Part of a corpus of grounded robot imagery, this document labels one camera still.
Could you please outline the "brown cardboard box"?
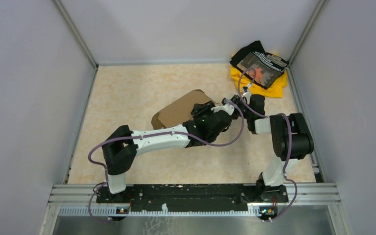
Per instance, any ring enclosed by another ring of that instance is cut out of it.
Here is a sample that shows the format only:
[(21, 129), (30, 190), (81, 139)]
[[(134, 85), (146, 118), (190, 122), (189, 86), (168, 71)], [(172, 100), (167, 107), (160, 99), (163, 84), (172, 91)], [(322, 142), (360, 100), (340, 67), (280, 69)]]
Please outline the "brown cardboard box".
[(159, 110), (151, 119), (153, 130), (165, 129), (191, 120), (195, 104), (215, 103), (201, 89), (192, 90)]

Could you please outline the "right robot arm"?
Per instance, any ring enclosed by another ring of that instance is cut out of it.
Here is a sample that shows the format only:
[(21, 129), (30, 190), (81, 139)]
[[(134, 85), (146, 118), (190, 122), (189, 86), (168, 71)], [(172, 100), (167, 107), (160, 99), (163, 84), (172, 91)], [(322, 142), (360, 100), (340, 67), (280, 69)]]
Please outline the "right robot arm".
[(252, 95), (241, 99), (234, 95), (231, 101), (242, 111), (247, 128), (252, 134), (271, 135), (275, 157), (269, 167), (259, 175), (256, 195), (262, 202), (275, 195), (285, 194), (283, 185), (287, 172), (314, 150), (314, 141), (302, 113), (265, 116), (265, 97)]

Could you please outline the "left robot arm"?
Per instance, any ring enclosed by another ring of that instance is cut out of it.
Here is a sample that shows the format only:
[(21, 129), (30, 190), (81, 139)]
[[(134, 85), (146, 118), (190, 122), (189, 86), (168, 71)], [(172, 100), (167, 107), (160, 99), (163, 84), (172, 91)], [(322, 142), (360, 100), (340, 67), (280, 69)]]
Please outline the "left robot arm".
[(213, 145), (220, 133), (225, 132), (239, 115), (237, 108), (229, 102), (215, 105), (209, 101), (195, 104), (191, 120), (174, 127), (132, 131), (128, 125), (120, 126), (102, 146), (109, 198), (116, 203), (126, 199), (125, 173), (136, 157), (162, 149)]

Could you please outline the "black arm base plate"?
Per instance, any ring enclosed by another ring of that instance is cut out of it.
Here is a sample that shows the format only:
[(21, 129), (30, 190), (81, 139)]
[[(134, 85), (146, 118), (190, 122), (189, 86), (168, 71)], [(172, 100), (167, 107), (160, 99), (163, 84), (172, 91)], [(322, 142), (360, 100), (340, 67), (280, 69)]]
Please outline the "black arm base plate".
[(158, 212), (166, 205), (170, 212), (242, 212), (249, 203), (287, 203), (288, 193), (259, 197), (252, 184), (135, 184), (112, 194), (102, 187), (96, 194), (100, 204), (119, 203), (132, 212)]

